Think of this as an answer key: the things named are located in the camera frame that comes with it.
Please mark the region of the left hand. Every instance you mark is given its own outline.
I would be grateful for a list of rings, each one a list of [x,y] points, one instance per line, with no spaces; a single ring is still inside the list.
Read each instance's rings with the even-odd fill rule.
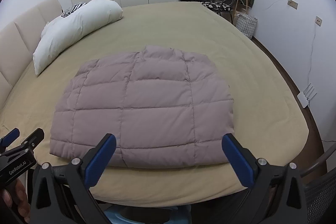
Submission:
[[[31,207],[28,202],[25,186],[18,178],[15,180],[15,186],[8,190],[1,191],[1,199],[8,207],[17,205],[18,213],[24,218],[25,223],[30,223]]]

